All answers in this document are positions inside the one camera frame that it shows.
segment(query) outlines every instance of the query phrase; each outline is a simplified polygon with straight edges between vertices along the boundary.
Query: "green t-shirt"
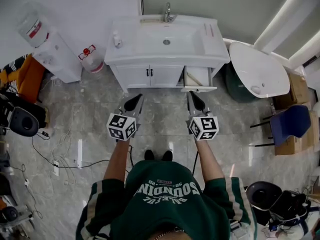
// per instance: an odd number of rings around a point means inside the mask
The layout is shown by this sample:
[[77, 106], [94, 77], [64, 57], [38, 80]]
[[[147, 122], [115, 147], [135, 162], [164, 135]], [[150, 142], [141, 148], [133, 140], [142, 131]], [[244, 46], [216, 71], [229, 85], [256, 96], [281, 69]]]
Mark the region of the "green t-shirt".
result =
[[133, 167], [125, 185], [117, 179], [93, 184], [76, 239], [146, 240], [172, 225], [195, 240], [229, 240], [230, 220], [246, 226], [247, 239], [256, 239], [253, 212], [238, 178], [210, 180], [202, 192], [186, 167], [148, 160]]

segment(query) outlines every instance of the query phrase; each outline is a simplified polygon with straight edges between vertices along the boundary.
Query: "green trash bin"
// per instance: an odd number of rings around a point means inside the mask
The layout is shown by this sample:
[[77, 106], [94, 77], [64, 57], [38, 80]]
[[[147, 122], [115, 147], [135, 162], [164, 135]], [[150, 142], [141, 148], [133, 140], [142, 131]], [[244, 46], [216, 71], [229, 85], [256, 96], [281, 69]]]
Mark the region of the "green trash bin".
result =
[[231, 61], [225, 68], [225, 85], [230, 96], [239, 103], [250, 103], [259, 99], [241, 82]]

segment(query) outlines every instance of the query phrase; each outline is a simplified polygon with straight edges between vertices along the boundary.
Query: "black and white marker cube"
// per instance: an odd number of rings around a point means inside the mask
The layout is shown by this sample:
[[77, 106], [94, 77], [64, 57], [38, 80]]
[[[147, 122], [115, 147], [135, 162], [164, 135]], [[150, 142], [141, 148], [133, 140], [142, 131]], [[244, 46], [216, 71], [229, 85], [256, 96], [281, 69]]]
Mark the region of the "black and white marker cube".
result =
[[216, 116], [195, 116], [189, 129], [197, 141], [212, 140], [219, 132], [218, 119]]
[[111, 113], [106, 123], [106, 128], [111, 138], [126, 141], [137, 131], [136, 119]]

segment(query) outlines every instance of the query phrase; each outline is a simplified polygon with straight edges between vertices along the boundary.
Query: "open drawer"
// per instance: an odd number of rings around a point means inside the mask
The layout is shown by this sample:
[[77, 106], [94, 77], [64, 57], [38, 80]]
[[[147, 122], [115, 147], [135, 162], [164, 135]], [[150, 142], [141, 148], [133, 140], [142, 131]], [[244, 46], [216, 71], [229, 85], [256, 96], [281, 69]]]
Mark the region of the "open drawer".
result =
[[183, 88], [181, 92], [210, 92], [217, 89], [212, 83], [212, 67], [185, 66], [183, 69]]

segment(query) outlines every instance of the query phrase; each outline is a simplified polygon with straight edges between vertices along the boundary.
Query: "blue chair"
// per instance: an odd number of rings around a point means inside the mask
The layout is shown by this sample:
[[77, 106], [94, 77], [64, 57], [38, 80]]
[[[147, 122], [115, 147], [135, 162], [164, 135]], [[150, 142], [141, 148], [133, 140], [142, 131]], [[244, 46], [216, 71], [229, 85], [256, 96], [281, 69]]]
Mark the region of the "blue chair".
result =
[[267, 117], [270, 121], [258, 123], [250, 126], [250, 128], [270, 124], [274, 143], [255, 145], [255, 147], [263, 146], [280, 146], [290, 136], [301, 138], [311, 126], [309, 110], [304, 105], [294, 105], [286, 111]]

